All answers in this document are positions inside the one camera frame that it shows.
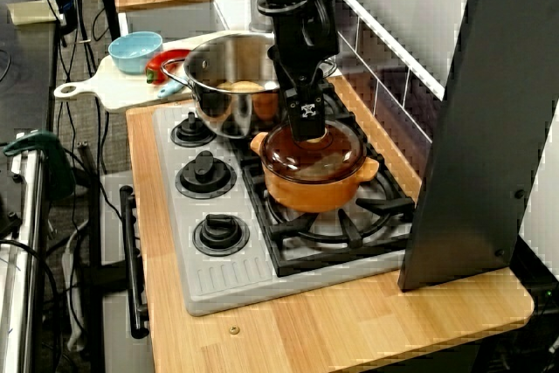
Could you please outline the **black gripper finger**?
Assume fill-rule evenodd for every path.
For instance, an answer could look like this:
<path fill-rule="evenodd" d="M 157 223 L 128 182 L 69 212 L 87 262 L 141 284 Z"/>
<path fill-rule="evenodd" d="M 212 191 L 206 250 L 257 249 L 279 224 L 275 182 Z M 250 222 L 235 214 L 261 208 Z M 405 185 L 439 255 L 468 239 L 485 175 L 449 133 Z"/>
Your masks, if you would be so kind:
<path fill-rule="evenodd" d="M 297 96 L 286 97 L 286 110 L 292 137 L 296 142 L 304 142 L 324 136 L 325 111 L 321 95 L 310 100 Z"/>

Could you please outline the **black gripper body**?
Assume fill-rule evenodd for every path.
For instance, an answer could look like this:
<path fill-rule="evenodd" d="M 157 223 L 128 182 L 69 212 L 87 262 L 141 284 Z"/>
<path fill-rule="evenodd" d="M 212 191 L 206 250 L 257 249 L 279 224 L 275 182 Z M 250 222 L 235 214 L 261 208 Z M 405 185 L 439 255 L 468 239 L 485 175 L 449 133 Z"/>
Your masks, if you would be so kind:
<path fill-rule="evenodd" d="M 268 16 L 282 101 L 315 103 L 324 84 L 321 63 L 339 52 L 334 0 L 268 0 Z"/>

